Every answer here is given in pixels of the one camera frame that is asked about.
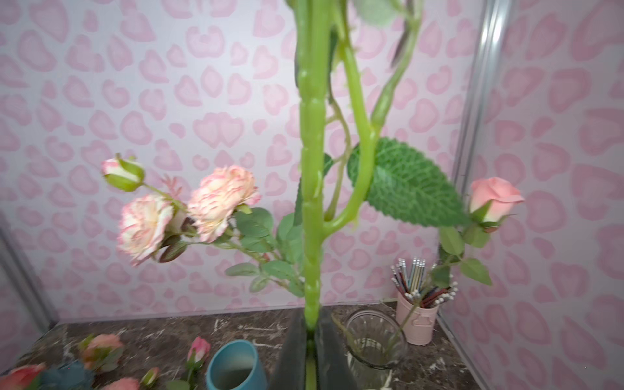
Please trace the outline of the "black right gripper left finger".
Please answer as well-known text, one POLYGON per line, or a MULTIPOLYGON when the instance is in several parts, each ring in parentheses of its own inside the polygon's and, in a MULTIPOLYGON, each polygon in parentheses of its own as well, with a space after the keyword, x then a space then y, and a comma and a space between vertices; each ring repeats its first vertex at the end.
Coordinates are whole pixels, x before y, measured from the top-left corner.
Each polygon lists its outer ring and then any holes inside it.
POLYGON ((308 331, 304 310, 292 313, 286 340, 271 374, 270 390, 304 390, 306 387, 306 354, 308 331))

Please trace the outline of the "pink artificial rose stem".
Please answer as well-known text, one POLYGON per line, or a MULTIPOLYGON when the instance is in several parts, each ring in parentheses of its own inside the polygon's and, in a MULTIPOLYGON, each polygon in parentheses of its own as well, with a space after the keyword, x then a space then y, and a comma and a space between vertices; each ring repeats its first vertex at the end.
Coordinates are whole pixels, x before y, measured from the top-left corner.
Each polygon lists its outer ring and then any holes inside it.
POLYGON ((474 181, 467 207, 469 221, 461 227, 439 229, 439 261, 432 268, 432 284, 441 289, 450 287, 455 267, 471 280, 492 284, 489 270, 474 251, 484 248, 513 208, 523 202, 521 192, 508 180, 492 177, 474 181))

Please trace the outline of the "large pink rose stem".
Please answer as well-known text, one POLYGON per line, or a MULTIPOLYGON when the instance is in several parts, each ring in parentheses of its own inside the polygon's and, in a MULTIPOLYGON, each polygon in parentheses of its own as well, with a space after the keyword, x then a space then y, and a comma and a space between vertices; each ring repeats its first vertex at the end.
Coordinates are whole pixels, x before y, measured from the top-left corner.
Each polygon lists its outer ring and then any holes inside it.
POLYGON ((39 376, 45 370, 45 363, 16 367, 10 373, 1 377, 1 390, 38 389, 39 376))

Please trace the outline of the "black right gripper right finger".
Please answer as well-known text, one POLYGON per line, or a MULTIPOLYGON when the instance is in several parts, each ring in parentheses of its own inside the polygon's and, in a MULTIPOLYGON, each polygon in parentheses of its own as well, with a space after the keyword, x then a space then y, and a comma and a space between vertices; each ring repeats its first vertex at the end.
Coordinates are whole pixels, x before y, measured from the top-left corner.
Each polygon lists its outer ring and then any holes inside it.
POLYGON ((316 388, 319 390, 357 390, 349 368, 343 341, 335 323, 321 318, 315 329, 316 388))

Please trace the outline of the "pale pink rose spray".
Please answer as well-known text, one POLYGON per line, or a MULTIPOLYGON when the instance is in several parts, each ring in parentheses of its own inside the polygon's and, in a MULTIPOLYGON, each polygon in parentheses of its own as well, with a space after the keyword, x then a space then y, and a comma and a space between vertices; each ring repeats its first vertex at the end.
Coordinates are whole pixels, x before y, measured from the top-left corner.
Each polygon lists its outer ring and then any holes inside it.
POLYGON ((146 183, 146 171, 134 159, 117 155, 102 164, 111 187, 149 194, 133 199, 120 212, 118 248, 137 266, 147 260, 170 263, 192 245, 236 250, 248 257, 225 270, 227 276, 248 276, 251 292, 275 283, 295 297, 304 295, 302 218, 298 211, 275 221, 261 208, 252 172, 243 167, 220 167, 180 199, 180 186, 167 181, 167 190, 146 183))

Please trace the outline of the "pink peony spray stem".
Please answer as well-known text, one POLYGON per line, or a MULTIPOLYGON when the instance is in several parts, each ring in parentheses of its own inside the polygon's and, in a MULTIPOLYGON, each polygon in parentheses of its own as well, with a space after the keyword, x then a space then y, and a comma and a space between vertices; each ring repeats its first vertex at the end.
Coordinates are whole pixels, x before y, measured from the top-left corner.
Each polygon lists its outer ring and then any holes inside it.
POLYGON ((457 191, 432 160, 382 134, 418 43, 423 2, 291 1, 289 8, 297 32, 295 76, 302 140, 294 222, 303 234, 304 386, 317 389, 323 354, 318 324, 324 242, 354 222, 363 205, 426 228, 457 227, 468 216, 457 191), (372 108, 365 103, 362 73, 351 40, 350 9, 355 9, 365 24, 403 20, 392 74, 372 108), (345 72, 354 125, 344 126, 344 150, 330 158, 325 151, 326 128, 346 122, 331 83, 332 72, 339 66, 345 72))

